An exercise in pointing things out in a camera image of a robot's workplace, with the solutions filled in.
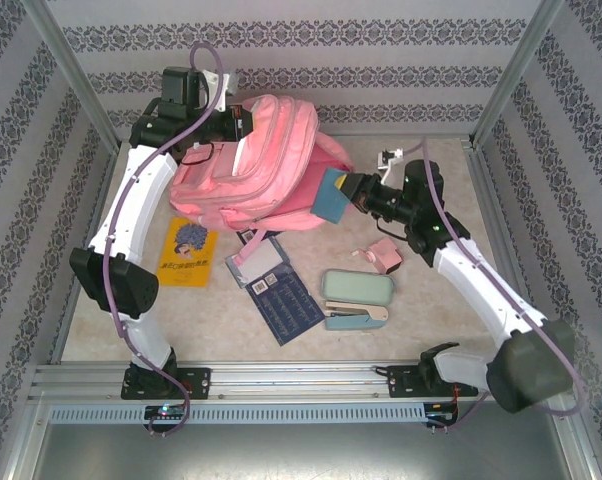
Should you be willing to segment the aluminium frame post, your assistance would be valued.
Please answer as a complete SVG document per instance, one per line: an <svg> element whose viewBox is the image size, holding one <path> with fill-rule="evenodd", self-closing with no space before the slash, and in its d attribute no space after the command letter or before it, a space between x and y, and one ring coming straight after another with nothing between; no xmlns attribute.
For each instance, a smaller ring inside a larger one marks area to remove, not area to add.
<svg viewBox="0 0 602 480"><path fill-rule="evenodd" d="M119 135L46 0L20 1L108 151L118 152Z"/></svg>
<svg viewBox="0 0 602 480"><path fill-rule="evenodd" d="M564 1L540 0L509 63L497 82L494 92L486 103L475 129L469 136L470 143L474 149L477 149L486 141L493 125L498 120L510 95L523 77L530 61L534 57L534 52L552 25Z"/></svg>

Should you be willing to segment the white grey notebook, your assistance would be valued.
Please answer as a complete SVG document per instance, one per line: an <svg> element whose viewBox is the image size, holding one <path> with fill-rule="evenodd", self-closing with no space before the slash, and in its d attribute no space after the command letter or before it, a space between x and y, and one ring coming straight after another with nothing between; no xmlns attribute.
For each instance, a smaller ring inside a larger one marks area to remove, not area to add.
<svg viewBox="0 0 602 480"><path fill-rule="evenodd" d="M264 277L278 265L288 262L289 257L275 237L263 240L247 259L238 265L236 255L228 256L225 264L240 288Z"/></svg>

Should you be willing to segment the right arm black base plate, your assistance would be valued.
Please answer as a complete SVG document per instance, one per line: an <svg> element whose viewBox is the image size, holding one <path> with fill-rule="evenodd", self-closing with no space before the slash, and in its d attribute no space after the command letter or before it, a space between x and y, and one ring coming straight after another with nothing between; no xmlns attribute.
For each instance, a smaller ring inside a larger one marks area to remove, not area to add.
<svg viewBox="0 0 602 480"><path fill-rule="evenodd" d="M436 370L416 364L377 366L375 373L386 379L391 398L476 397L478 389L444 381Z"/></svg>

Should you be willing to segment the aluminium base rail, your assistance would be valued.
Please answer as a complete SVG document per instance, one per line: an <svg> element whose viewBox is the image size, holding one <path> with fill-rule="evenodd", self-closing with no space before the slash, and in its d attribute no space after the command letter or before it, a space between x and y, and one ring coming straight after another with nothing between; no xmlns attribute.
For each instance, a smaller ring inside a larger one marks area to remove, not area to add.
<svg viewBox="0 0 602 480"><path fill-rule="evenodd" d="M392 360L340 362L183 362L208 368L210 403L362 403L389 401L377 366ZM106 404L121 400L125 362L70 361L35 369L30 402Z"/></svg>

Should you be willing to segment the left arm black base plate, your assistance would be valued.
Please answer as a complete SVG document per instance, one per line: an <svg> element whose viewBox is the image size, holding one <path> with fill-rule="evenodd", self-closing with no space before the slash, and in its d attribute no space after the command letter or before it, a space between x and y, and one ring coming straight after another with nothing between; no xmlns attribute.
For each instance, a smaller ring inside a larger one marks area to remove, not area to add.
<svg viewBox="0 0 602 480"><path fill-rule="evenodd" d="M175 380L191 399L205 400L209 396L211 370L178 367ZM120 397L123 400L184 400L182 391L164 376L132 365L125 370Z"/></svg>

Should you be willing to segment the yellow cartoon cover book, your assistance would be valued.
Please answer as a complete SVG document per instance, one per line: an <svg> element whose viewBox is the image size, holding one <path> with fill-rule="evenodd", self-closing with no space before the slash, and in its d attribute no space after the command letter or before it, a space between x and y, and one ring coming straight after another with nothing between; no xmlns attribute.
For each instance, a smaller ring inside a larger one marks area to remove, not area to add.
<svg viewBox="0 0 602 480"><path fill-rule="evenodd" d="M161 286L205 288L218 234L185 218L171 220L156 275Z"/></svg>

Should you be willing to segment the light blue stapler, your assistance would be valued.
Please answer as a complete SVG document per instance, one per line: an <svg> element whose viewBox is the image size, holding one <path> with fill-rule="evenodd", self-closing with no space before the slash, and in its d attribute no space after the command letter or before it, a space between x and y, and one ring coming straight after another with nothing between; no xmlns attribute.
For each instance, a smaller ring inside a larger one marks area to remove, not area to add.
<svg viewBox="0 0 602 480"><path fill-rule="evenodd" d="M386 307L326 301L324 324L328 331L365 331L382 328L389 319Z"/></svg>

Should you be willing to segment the grey metal panel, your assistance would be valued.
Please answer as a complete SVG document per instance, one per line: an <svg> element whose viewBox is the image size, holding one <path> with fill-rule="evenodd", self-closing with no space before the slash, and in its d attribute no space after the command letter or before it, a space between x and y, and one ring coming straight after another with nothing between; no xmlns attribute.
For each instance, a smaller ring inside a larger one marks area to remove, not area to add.
<svg viewBox="0 0 602 480"><path fill-rule="evenodd" d="M418 424L53 425L32 480L599 480L544 420Z"/></svg>

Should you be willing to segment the navy blue printed booklet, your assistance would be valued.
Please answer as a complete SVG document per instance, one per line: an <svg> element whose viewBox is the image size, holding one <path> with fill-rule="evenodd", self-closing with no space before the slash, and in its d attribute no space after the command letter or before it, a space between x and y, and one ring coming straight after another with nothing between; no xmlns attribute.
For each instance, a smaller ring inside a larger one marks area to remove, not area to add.
<svg viewBox="0 0 602 480"><path fill-rule="evenodd" d="M250 283L246 291L280 346L325 319L323 310L288 262Z"/></svg>

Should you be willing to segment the teal box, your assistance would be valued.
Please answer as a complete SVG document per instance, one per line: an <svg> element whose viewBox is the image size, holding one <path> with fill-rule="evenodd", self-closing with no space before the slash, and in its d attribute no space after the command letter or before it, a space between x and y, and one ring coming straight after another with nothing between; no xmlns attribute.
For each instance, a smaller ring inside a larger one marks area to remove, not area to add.
<svg viewBox="0 0 602 480"><path fill-rule="evenodd" d="M342 180L345 175L344 170L326 169L310 209L313 215L332 224L340 222L350 205L349 199L337 186L337 181Z"/></svg>

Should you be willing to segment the pale green pencil case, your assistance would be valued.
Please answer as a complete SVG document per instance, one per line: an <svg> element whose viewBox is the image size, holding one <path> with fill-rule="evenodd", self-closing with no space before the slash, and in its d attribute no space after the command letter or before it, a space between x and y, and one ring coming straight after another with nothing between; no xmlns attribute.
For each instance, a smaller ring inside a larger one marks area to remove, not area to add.
<svg viewBox="0 0 602 480"><path fill-rule="evenodd" d="M393 279L382 274L331 269L321 281L321 294L331 301L387 306L394 292Z"/></svg>

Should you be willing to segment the pink school backpack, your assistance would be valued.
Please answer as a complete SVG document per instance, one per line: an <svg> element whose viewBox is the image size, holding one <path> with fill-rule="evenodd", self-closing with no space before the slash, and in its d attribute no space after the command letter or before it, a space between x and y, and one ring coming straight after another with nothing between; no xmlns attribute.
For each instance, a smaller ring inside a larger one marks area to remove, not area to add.
<svg viewBox="0 0 602 480"><path fill-rule="evenodd" d="M313 103L262 95L241 105L254 129L240 141L193 146L177 168L169 202L180 216L214 231L304 231L327 168L350 172L345 149L320 132Z"/></svg>

